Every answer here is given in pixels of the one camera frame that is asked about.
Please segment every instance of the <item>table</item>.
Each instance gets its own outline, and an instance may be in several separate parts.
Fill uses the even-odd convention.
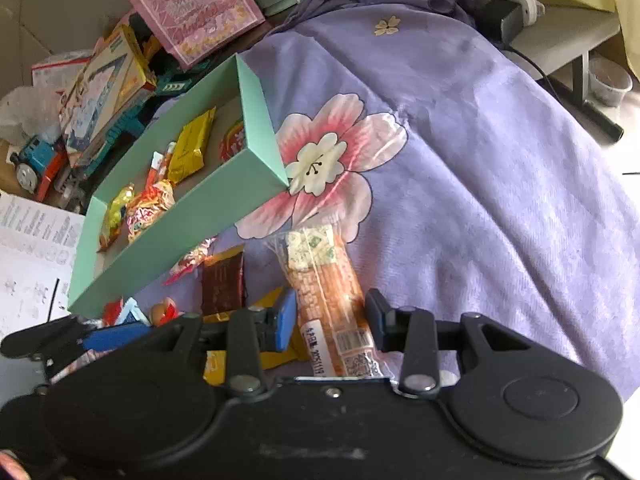
[[[618,15],[578,7],[547,6],[544,16],[526,27],[511,46],[530,57],[549,75],[571,63],[572,87],[553,79],[558,94],[578,108],[614,142],[624,130],[587,101],[589,92],[589,52],[620,31]],[[507,57],[534,79],[542,76],[526,61],[510,52]]]

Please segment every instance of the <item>flower print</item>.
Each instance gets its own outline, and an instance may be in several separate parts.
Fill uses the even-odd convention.
[[[376,29],[373,31],[373,33],[376,36],[382,36],[383,34],[395,34],[399,30],[399,23],[400,19],[396,18],[395,16],[389,18],[388,22],[386,22],[385,20],[380,20],[376,25]]]
[[[288,115],[276,133],[289,189],[238,222],[242,238],[264,238],[291,218],[295,228],[338,223],[351,242],[371,208],[372,193],[360,173],[391,160],[406,143],[406,130],[390,113],[358,120],[356,94],[332,97],[318,114]]]

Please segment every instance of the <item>black power adapter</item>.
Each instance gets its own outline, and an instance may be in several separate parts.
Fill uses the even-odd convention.
[[[491,0],[474,17],[478,32],[498,48],[510,45],[524,28],[522,6],[511,0]]]

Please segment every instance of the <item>open cardboard box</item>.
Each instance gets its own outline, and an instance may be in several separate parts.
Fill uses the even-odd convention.
[[[164,153],[182,127],[216,107],[205,167],[174,189],[175,205],[132,244],[120,237],[98,253],[98,234],[110,201],[127,184],[144,186],[152,153]],[[244,150],[222,163],[218,145],[239,118]],[[257,76],[232,56],[148,127],[91,198],[69,288],[71,312],[99,317],[105,304],[135,294],[184,253],[287,189],[288,180]]]

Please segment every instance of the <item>metal screw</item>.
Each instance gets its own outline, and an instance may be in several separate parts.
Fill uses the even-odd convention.
[[[342,390],[340,388],[335,388],[334,386],[332,386],[331,388],[327,388],[324,391],[324,394],[327,397],[331,397],[332,399],[337,399],[342,395]]]
[[[229,386],[236,392],[250,394],[260,389],[260,379],[252,375],[234,375],[229,380]]]
[[[408,376],[402,382],[402,386],[411,392],[421,394],[433,390],[436,387],[436,381],[429,375],[414,374]]]

